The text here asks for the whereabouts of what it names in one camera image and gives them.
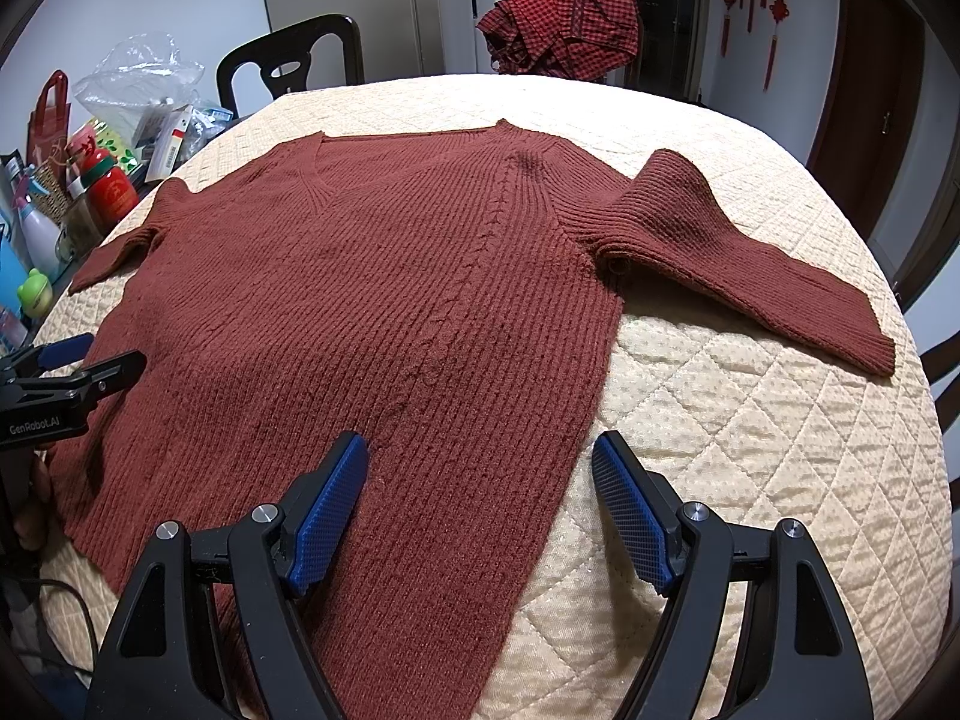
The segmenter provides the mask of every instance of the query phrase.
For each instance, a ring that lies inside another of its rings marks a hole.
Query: black cable
[[[6,570],[5,568],[0,568],[0,576],[7,577],[13,581],[18,581],[21,584],[34,584],[39,587],[57,587],[61,590],[66,590],[70,595],[77,599],[77,603],[80,604],[80,611],[83,613],[83,622],[86,624],[86,635],[90,639],[90,662],[93,664],[93,667],[97,667],[97,634],[93,630],[93,618],[90,616],[90,607],[86,605],[83,596],[80,595],[80,591],[76,589],[72,584],[67,584],[65,581],[60,581],[59,579],[38,579],[37,577],[23,577],[19,574],[14,574],[11,571]]]
[[[58,661],[56,658],[50,658],[50,656],[46,656],[43,653],[34,652],[32,650],[21,650],[19,648],[13,648],[13,653],[21,656],[21,658],[36,658],[38,661],[43,661],[49,666],[56,666],[56,668],[62,668],[67,671],[76,671],[78,674],[82,674],[85,677],[93,677],[93,672],[89,669],[80,668],[80,666],[69,664],[66,661]]]

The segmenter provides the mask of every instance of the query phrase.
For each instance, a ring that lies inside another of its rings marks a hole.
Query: red canister
[[[111,228],[136,208],[140,201],[127,174],[117,166],[112,156],[103,157],[90,167],[80,177],[80,183],[83,183],[86,196],[97,213]]]

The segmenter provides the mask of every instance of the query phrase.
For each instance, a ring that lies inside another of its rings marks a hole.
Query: red bag handle
[[[47,103],[50,100],[50,91],[54,92],[54,105],[56,108],[56,120],[62,121],[66,117],[66,75],[64,71],[56,70],[52,74],[40,96],[37,98],[37,109],[34,111],[34,129],[37,133],[43,134],[43,116],[47,111]]]

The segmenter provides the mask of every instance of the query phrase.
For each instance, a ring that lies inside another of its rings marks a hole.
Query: red gift bag
[[[47,163],[59,183],[66,175],[66,131],[70,119],[70,103],[66,101],[66,75],[57,70],[47,81],[37,109],[30,114],[27,129],[27,162],[42,167]],[[50,103],[50,93],[54,101]]]

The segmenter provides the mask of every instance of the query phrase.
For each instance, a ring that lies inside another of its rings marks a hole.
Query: quilted tablecloth
[[[880,268],[783,148],[717,113],[623,89],[442,76],[287,95],[210,143],[178,175],[198,190],[275,143],[320,129],[432,131],[500,118],[568,138],[629,176],[656,148],[680,151],[743,232],[869,295],[896,342],[889,380],[866,378],[690,290],[635,274],[589,441],[619,430],[647,469],[729,522],[769,528],[789,515],[808,524],[853,623],[875,716],[886,720],[933,660],[946,614],[950,507],[941,435],[913,338]],[[115,234],[142,223],[151,200]],[[129,277],[59,300],[37,341],[95,332]],[[83,591],[103,635],[116,598],[96,568],[60,537],[48,545],[43,574]],[[720,706],[743,590],[731,587],[699,717]],[[613,717],[660,611],[661,599],[635,579],[598,509],[587,445],[474,720]],[[85,628],[70,599],[48,594],[44,613],[64,654],[88,665]]]

